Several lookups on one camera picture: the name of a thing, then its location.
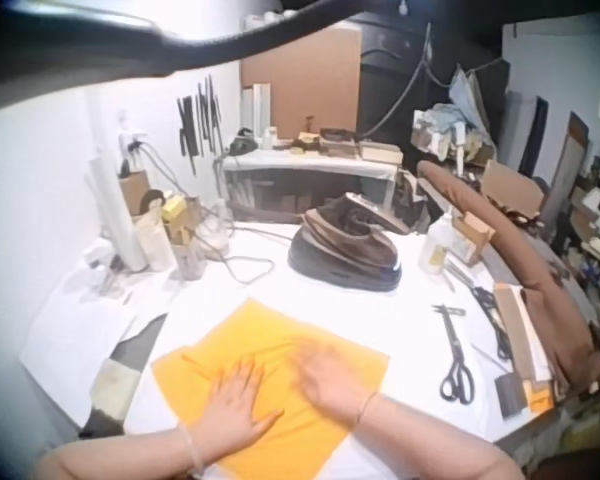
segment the scissors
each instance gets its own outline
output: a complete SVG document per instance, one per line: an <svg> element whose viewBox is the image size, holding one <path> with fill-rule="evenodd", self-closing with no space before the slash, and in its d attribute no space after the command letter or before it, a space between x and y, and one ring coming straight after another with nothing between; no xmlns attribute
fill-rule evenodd
<svg viewBox="0 0 600 480"><path fill-rule="evenodd" d="M459 400L462 405L469 405L475 396L473 376L464 364L462 346L451 322L451 315L464 316L466 312L459 308L448 308L445 305L436 305L433 309L441 313L444 318L444 326L453 353L453 364L440 385L440 396L447 402Z"/></svg>
<svg viewBox="0 0 600 480"><path fill-rule="evenodd" d="M489 323L493 327L493 330L496 334L496 341L498 343L498 358L504 362L511 360L513 358L513 353L511 352L511 342L509 341L507 331L502 324L502 319L500 318L500 312L498 311L498 304L496 302L495 295L482 287L477 287L473 280L462 270L460 270L454 263L447 262L445 264L445 268L449 273L466 285L473 297L478 302L478 305L480 305L480 308L482 308L484 314L487 316L487 319L489 320Z"/></svg>

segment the brown leather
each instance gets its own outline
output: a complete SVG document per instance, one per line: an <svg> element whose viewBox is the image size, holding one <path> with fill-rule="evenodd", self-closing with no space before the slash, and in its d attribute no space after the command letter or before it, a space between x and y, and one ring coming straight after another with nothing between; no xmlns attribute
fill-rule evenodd
<svg viewBox="0 0 600 480"><path fill-rule="evenodd" d="M529 317L551 363L561 391L585 391L600 379L600 352L571 296L556 283L547 262L497 208L462 181L431 162L418 174L463 213L471 212L496 230L491 244L523 286Z"/></svg>
<svg viewBox="0 0 600 480"><path fill-rule="evenodd" d="M405 233L404 223L362 197L347 193L304 215L289 263L305 275L337 285L386 291L402 271L393 242L375 224Z"/></svg>

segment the orange paper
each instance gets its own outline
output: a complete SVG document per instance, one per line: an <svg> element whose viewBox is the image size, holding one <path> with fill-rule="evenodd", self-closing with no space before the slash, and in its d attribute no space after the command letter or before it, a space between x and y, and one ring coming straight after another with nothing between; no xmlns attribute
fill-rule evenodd
<svg viewBox="0 0 600 480"><path fill-rule="evenodd" d="M388 365L385 355L297 322L253 300L245 302L197 345L176 350L153 364L167 403L185 424L202 414L211 383L221 368L228 372L249 355L256 365L264 367L254 418L280 408L285 414L256 444L220 462L241 479L312 479L349 433L317 412L293 387L296 377L288 360L298 338L332 345L367 387L380 388Z"/></svg>
<svg viewBox="0 0 600 480"><path fill-rule="evenodd" d="M532 413L544 413L553 408L553 395L550 384L543 382L542 386L534 389L531 381L522 382L527 403Z"/></svg>

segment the white sheet of paper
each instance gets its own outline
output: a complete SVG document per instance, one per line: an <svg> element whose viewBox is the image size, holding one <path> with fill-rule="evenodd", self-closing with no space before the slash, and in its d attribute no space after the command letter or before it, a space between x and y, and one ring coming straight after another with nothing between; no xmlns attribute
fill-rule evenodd
<svg viewBox="0 0 600 480"><path fill-rule="evenodd" d="M80 261L53 291L34 320L20 361L51 399L78 426L91 412L91 386L135 312L120 298L88 287Z"/></svg>

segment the glue bottle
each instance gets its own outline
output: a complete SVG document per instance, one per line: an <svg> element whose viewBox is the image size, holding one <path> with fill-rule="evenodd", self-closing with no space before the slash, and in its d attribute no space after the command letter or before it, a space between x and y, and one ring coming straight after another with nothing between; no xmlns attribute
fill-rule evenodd
<svg viewBox="0 0 600 480"><path fill-rule="evenodd" d="M444 270L447 251L453 243L454 233L451 208L429 227L418 266L429 275L439 275Z"/></svg>

